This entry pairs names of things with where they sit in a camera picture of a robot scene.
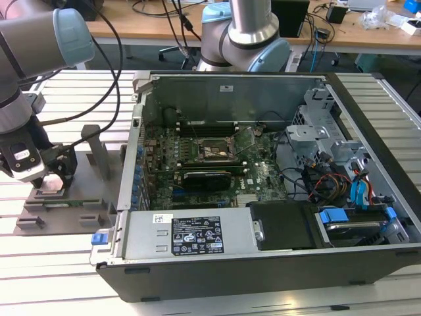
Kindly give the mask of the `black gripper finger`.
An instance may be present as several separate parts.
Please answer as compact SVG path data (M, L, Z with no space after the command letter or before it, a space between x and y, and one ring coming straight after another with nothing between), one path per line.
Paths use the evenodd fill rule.
M31 168L24 169L23 171L13 171L9 167L5 157L1 155L1 172L20 182L31 183L32 186L37 189L39 189L43 183L43 161L40 161L38 164L33 165Z
M43 162L49 173L62 180L62 188L71 186L78 166L76 152L70 145L54 145L43 151Z

